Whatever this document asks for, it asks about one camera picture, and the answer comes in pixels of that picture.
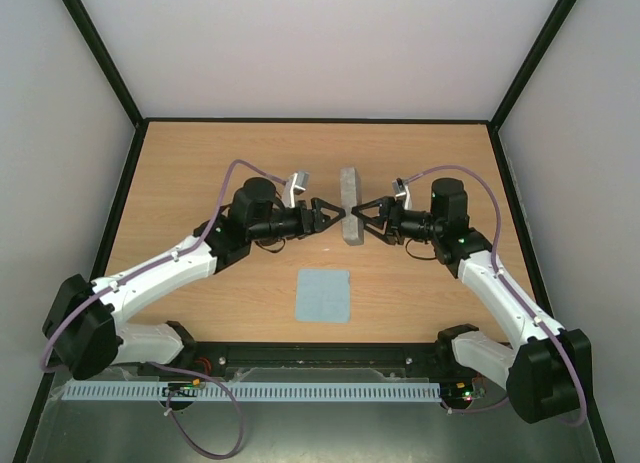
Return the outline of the grey glasses case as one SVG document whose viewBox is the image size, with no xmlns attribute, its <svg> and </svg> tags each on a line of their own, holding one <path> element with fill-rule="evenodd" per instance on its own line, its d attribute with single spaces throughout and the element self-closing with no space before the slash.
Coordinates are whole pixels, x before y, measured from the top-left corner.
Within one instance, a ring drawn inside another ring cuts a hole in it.
<svg viewBox="0 0 640 463">
<path fill-rule="evenodd" d="M 346 216 L 342 219 L 342 238 L 349 246 L 364 243 L 363 223 L 352 214 L 352 209 L 362 203 L 361 179 L 355 167 L 340 170 L 341 205 Z"/>
</svg>

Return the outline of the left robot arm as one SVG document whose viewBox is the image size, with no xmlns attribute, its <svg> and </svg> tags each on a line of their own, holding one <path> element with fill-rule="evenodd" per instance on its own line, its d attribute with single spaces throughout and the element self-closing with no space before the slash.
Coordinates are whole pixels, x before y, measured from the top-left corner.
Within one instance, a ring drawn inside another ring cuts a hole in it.
<svg viewBox="0 0 640 463">
<path fill-rule="evenodd" d="M 45 354 L 56 355 L 76 380 L 112 365 L 179 361 L 190 343 L 180 324 L 134 324 L 132 317 L 173 291 L 238 263 L 254 245 L 304 239 L 345 217 L 344 209 L 320 198 L 297 200 L 304 190 L 295 177 L 282 192 L 267 178 L 250 178 L 214 218 L 169 250 L 112 276 L 67 278 L 43 324 Z"/>
</svg>

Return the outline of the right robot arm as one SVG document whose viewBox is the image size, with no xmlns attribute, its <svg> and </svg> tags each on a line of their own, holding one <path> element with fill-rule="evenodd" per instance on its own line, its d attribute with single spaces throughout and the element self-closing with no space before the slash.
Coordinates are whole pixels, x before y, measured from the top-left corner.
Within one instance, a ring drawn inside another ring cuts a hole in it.
<svg viewBox="0 0 640 463">
<path fill-rule="evenodd" d="M 450 375 L 469 368 L 488 378 L 527 423 L 576 411 L 572 423 L 581 425 L 592 382 L 586 335 L 566 330 L 530 298 L 501 263 L 497 242 L 471 227 L 462 181 L 434 180 L 427 211 L 412 210 L 408 200 L 409 184 L 399 179 L 394 195 L 351 213 L 388 245 L 430 244 L 435 259 L 484 304 L 508 340 L 498 343 L 473 325 L 449 328 L 439 335 L 438 367 Z"/>
</svg>

